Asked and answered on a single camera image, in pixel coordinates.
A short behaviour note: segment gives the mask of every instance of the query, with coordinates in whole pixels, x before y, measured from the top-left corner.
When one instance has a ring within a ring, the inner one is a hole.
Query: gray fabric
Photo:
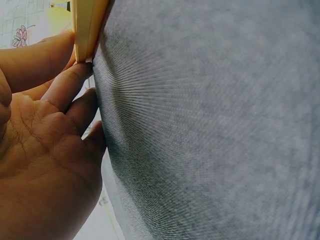
[[[319,42],[318,0],[115,1],[93,70],[127,239],[320,239]]]

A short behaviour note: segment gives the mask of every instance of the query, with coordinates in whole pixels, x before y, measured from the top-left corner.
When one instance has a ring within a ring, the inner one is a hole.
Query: textile texture
[[[320,239],[320,1],[116,0],[93,65],[126,239]]]

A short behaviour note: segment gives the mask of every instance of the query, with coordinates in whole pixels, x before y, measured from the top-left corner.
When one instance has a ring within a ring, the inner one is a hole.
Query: finger
[[[41,42],[0,50],[0,69],[13,93],[43,84],[58,75],[70,59],[74,34],[66,31]]]
[[[89,135],[83,141],[91,151],[93,156],[92,159],[94,159],[97,164],[101,166],[102,158],[107,149],[104,129],[101,121],[97,121],[93,125]]]
[[[91,63],[73,65],[54,79],[41,100],[48,101],[60,112],[65,113],[91,74]]]
[[[64,67],[64,69],[62,71],[65,71],[67,69],[69,69],[72,65],[74,65],[74,63],[76,62],[76,56],[75,56],[75,50],[72,51],[70,60],[68,61],[68,63],[66,64],[66,66]],[[49,87],[51,86],[53,82],[53,79],[51,79],[50,81],[47,81],[43,84],[41,84],[40,86],[36,86],[32,89],[26,90],[24,92],[22,92],[24,95],[28,95],[30,96],[30,98],[32,100],[39,100],[43,97],[43,95],[46,93],[46,91],[49,89]]]
[[[94,119],[98,110],[96,90],[89,88],[83,96],[75,100],[65,115],[69,116],[75,124],[78,133],[82,136]]]

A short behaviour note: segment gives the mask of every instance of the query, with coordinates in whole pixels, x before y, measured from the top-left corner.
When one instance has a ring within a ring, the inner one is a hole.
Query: white tile
[[[33,13],[35,13],[36,11],[37,11],[37,5],[36,5],[36,3],[33,2],[33,1],[29,2],[25,14],[33,14]]]
[[[25,15],[25,12],[26,12],[26,8],[27,8],[27,5],[26,4],[23,4],[23,5],[18,5],[16,8],[15,8],[15,12],[14,12],[14,18],[16,17],[22,17]]]
[[[21,25],[26,26],[27,23],[28,23],[27,18],[25,18],[24,16],[15,18],[13,20],[14,30],[21,28]]]

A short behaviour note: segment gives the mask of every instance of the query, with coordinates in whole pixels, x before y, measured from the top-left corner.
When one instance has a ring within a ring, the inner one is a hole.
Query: palm
[[[101,122],[81,138],[98,103],[94,89],[73,101],[92,74],[68,62],[73,43],[0,51],[0,239],[71,239],[98,200],[106,146]]]
[[[5,159],[11,165],[14,159],[14,166],[6,174],[24,182],[39,179],[42,183],[52,175],[63,175],[61,186],[55,184],[56,191],[61,191],[66,181],[74,180],[96,201],[101,186],[100,166],[92,161],[92,153],[72,120],[61,112],[47,115],[54,106],[47,101],[33,101],[21,93],[13,95],[11,109],[7,134],[14,144]]]

